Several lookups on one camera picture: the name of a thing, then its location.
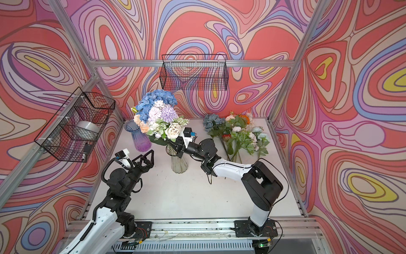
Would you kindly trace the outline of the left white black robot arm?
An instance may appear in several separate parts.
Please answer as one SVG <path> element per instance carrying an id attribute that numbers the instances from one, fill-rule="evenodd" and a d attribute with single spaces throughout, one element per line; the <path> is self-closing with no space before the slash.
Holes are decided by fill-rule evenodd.
<path id="1" fill-rule="evenodd" d="M 137 246 L 150 238 L 152 222 L 135 221 L 126 212 L 131 195 L 143 187 L 141 176 L 154 166 L 154 151 L 130 159 L 127 149 L 117 152 L 101 172 L 108 186 L 105 198 L 94 207 L 92 218 L 78 235 L 63 249 L 62 254 L 105 254 L 119 239 L 128 246 Z"/>

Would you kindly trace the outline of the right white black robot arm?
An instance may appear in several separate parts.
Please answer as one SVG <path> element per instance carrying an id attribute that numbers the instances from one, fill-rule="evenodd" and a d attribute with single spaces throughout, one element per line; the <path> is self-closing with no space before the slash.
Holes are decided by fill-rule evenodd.
<path id="1" fill-rule="evenodd" d="M 188 154 L 199 160 L 200 167 L 206 175 L 241 182 L 254 204 L 253 211 L 247 220 L 248 225 L 253 234 L 259 234 L 265 227 L 273 205 L 283 191 L 282 183 L 263 162 L 256 161 L 249 165 L 225 160 L 217 155 L 213 139 L 205 139 L 196 144 L 178 137 L 175 142 L 169 141 L 169 146 L 174 149 L 179 158 Z"/>

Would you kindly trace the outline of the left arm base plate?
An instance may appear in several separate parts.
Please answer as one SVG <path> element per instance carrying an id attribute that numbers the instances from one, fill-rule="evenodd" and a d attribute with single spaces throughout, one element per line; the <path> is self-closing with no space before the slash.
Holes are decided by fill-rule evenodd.
<path id="1" fill-rule="evenodd" d="M 125 239 L 145 240 L 150 238 L 152 231 L 151 221 L 135 221 L 124 225 Z"/>

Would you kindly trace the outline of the white purple mixed bouquet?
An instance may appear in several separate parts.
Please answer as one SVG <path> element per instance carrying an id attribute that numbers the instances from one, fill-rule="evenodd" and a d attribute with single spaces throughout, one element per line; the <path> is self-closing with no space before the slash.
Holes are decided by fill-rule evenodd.
<path id="1" fill-rule="evenodd" d="M 155 112 L 147 122 L 150 130 L 146 135 L 152 143 L 163 146 L 168 141 L 175 141 L 180 136 L 182 129 L 189 124 L 189 120 L 179 115 L 170 105 Z"/>

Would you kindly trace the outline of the blue purple glass vase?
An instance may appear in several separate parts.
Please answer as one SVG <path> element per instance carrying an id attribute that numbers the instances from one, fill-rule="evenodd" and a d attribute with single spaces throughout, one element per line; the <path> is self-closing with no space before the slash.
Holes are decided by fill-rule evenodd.
<path id="1" fill-rule="evenodd" d="M 134 147 L 139 152 L 147 152 L 150 150 L 152 144 L 146 134 L 141 132 L 140 127 L 133 121 L 127 121 L 124 129 L 132 136 Z"/>

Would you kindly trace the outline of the blue hydrangea flower stem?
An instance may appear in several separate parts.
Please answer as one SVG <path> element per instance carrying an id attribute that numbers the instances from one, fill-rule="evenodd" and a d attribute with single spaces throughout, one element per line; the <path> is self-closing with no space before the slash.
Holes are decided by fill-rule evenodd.
<path id="1" fill-rule="evenodd" d="M 131 108 L 131 111 L 134 115 L 138 115 L 141 121 L 147 123 L 151 116 L 164 106 L 170 105 L 174 107 L 177 104 L 178 101 L 171 92 L 154 90 L 146 93 L 138 105 Z"/>

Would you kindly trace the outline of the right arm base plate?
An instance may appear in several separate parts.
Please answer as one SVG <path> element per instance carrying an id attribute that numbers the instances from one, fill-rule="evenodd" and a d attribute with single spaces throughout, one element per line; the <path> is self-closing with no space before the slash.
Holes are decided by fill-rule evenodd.
<path id="1" fill-rule="evenodd" d="M 251 220 L 236 220 L 231 228 L 238 238 L 266 237 L 273 239 L 278 236 L 276 221 L 267 219 L 263 226 L 257 226 Z"/>

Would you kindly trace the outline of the peach rose flower stem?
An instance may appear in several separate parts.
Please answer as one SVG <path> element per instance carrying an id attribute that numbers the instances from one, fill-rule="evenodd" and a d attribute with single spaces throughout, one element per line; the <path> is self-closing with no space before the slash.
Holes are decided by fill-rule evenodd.
<path id="1" fill-rule="evenodd" d="M 150 130 L 149 123 L 142 121 L 141 118 L 140 118 L 140 115 L 136 114 L 134 116 L 134 122 L 140 128 L 142 133 L 147 133 Z"/>

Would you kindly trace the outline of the clear ribbed glass vase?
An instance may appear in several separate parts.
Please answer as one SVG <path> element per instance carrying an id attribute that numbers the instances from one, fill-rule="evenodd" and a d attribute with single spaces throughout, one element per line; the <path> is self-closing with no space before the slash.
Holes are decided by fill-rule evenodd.
<path id="1" fill-rule="evenodd" d="M 166 153 L 171 157 L 171 168 L 176 174 L 183 174 L 188 169 L 188 162 L 185 158 L 179 158 L 176 151 L 170 146 L 166 146 Z"/>

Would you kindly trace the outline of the teal rose flower stem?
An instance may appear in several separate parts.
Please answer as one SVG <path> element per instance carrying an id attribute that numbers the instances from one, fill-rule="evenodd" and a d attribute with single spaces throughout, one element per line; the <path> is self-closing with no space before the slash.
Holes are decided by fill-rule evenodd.
<path id="1" fill-rule="evenodd" d="M 217 114 L 207 114 L 203 119 L 205 131 L 212 137 L 217 137 L 221 141 L 221 145 L 226 150 L 223 135 L 225 134 L 225 119 Z"/>

